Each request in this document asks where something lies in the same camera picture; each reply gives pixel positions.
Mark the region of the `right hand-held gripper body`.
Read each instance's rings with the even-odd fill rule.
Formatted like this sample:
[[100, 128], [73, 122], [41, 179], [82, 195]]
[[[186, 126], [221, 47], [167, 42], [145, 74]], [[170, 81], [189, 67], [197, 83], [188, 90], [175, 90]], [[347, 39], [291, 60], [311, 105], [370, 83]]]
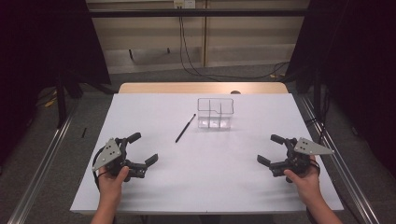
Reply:
[[305, 173], [310, 165], [310, 157], [317, 155], [332, 155], [333, 149], [329, 149], [311, 140], [300, 137], [299, 139], [290, 139], [294, 149], [287, 149], [287, 158], [285, 161], [291, 165], [291, 170], [301, 175]]

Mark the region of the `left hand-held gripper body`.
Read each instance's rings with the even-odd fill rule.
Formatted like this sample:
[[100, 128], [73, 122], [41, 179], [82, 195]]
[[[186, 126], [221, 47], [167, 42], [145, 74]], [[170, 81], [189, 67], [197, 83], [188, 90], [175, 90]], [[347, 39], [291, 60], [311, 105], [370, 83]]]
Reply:
[[92, 173], [95, 182], [99, 181], [96, 171], [100, 167], [105, 166], [110, 174], [117, 176], [121, 168], [127, 166], [127, 144], [127, 138], [110, 138], [105, 146], [99, 149], [92, 162]]

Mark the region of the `black pen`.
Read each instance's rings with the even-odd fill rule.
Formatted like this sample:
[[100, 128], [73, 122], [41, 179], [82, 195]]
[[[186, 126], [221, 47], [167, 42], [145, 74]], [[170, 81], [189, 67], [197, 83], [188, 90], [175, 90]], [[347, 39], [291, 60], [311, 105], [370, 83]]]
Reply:
[[180, 140], [180, 138], [183, 136], [183, 134], [187, 131], [187, 129], [189, 128], [189, 126], [191, 125], [192, 121], [194, 120], [194, 118], [196, 117], [196, 113], [192, 115], [192, 117], [190, 118], [190, 120], [186, 123], [186, 125], [183, 127], [182, 131], [180, 132], [180, 134], [177, 136], [177, 139], [175, 140], [175, 143], [178, 143], [178, 141]]

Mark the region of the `clear acrylic organizer box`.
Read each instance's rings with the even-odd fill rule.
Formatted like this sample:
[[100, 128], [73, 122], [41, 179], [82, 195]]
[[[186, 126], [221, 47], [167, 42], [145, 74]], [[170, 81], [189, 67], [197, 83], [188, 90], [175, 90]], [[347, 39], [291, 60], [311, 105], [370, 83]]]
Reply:
[[233, 113], [232, 98], [199, 98], [197, 101], [199, 128], [230, 129]]

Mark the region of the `person's left hand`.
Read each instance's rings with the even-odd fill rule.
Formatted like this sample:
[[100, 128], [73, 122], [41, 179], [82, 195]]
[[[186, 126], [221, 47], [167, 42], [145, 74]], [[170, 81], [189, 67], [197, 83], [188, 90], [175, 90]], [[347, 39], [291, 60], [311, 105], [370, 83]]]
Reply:
[[120, 203], [122, 183], [129, 173], [129, 168], [121, 168], [117, 176], [109, 173], [105, 166], [99, 169], [100, 207], [116, 208]]

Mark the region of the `person's right hand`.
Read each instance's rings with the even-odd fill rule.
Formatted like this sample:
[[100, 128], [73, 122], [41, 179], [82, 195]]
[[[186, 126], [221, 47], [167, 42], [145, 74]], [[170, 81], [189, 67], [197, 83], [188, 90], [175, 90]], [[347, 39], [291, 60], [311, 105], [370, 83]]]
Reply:
[[310, 157], [310, 165], [305, 173], [297, 175], [292, 170], [285, 170], [284, 175], [296, 185], [299, 197], [307, 207], [323, 202], [319, 187], [318, 163], [314, 156]]

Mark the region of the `white table mat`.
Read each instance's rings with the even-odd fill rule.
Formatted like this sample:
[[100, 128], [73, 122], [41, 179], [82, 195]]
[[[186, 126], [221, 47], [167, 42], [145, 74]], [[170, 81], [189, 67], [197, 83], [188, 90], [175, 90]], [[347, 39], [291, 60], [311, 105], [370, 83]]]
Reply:
[[[291, 94], [233, 94], [231, 128], [198, 127], [199, 94], [127, 94], [114, 96], [96, 145], [112, 137], [141, 133], [127, 156], [158, 161], [144, 178], [124, 184], [119, 210], [138, 215], [265, 214], [303, 211], [296, 188], [273, 177], [257, 162], [261, 155], [282, 161], [285, 147], [271, 141], [308, 137]], [[175, 143], [190, 120], [187, 131]]]

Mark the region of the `black metal stand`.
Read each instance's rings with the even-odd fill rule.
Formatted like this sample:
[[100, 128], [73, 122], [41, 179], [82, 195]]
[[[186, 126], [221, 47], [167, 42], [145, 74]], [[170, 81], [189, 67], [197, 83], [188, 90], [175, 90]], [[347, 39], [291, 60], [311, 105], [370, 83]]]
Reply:
[[64, 84], [62, 81], [62, 76], [57, 76], [56, 81], [56, 92], [57, 92], [57, 102], [58, 102], [58, 128], [61, 128], [64, 125], [66, 120], [66, 104], [65, 104], [65, 95], [64, 95]]

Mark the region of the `wooden table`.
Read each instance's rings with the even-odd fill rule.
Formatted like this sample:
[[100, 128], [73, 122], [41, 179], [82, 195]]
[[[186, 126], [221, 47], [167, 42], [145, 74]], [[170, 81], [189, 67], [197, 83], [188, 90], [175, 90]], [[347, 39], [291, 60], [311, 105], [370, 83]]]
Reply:
[[288, 93], [280, 82], [143, 82], [123, 83], [119, 93]]

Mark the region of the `black curtain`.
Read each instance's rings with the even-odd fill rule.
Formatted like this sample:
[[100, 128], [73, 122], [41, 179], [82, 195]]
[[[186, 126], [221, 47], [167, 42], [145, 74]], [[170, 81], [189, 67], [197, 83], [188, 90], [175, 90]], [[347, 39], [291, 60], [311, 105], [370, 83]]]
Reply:
[[309, 0], [286, 72], [322, 81], [396, 178], [396, 0]]
[[86, 0], [0, 0], [0, 164], [59, 81], [74, 96], [78, 83], [110, 82]]

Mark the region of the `black horizontal metal bar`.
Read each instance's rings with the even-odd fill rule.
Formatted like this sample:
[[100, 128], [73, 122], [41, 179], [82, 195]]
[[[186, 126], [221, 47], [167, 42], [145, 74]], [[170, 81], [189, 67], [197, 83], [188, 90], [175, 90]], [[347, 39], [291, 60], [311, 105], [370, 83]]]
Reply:
[[307, 9], [90, 9], [93, 18], [136, 17], [298, 17], [310, 13]]

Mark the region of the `aluminium floor rail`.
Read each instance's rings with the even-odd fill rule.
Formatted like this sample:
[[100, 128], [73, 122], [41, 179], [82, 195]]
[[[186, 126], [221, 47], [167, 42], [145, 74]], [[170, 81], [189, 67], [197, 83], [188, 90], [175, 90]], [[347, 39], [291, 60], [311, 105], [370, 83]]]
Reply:
[[332, 164], [342, 179], [342, 183], [344, 184], [354, 207], [357, 209], [356, 213], [350, 211], [350, 214], [354, 215], [360, 224], [380, 224], [373, 207], [367, 200], [367, 197], [364, 195], [355, 177], [347, 167], [344, 158], [340, 154], [339, 148], [334, 143], [324, 124], [321, 121], [318, 121], [318, 116], [314, 112], [314, 104], [306, 95], [302, 95], [299, 102], [304, 106], [304, 112], [307, 116], [312, 119], [311, 124], [318, 134], [318, 139], [325, 147], [329, 147], [334, 150], [334, 154], [331, 156]]
[[64, 137], [67, 134], [71, 121], [76, 114], [78, 105], [79, 101], [74, 101], [71, 104], [71, 108], [69, 113], [66, 115], [64, 123], [56, 130], [54, 136], [52, 137], [43, 159], [34, 172], [33, 179], [30, 181], [26, 191], [22, 194], [21, 199], [17, 203], [17, 206], [11, 214], [7, 224], [24, 224], [29, 212], [32, 209], [35, 199], [42, 188], [44, 180], [48, 175], [49, 169], [54, 161], [58, 149], [60, 148]]

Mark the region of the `wooden vertical wall strip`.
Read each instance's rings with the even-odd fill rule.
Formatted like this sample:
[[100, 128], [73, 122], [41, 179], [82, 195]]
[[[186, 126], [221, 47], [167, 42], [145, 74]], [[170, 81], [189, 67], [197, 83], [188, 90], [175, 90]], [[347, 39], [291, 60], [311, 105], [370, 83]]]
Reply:
[[[203, 9], [207, 9], [207, 0], [202, 0], [202, 7]], [[207, 25], [207, 18], [202, 18], [202, 67], [206, 67], [206, 25]]]

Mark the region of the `white wall socket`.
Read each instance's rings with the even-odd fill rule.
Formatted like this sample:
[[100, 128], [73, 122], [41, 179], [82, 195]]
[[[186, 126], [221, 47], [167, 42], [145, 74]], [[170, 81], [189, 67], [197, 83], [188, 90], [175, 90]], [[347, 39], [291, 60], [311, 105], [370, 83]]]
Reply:
[[174, 8], [196, 8], [195, 0], [174, 0]]

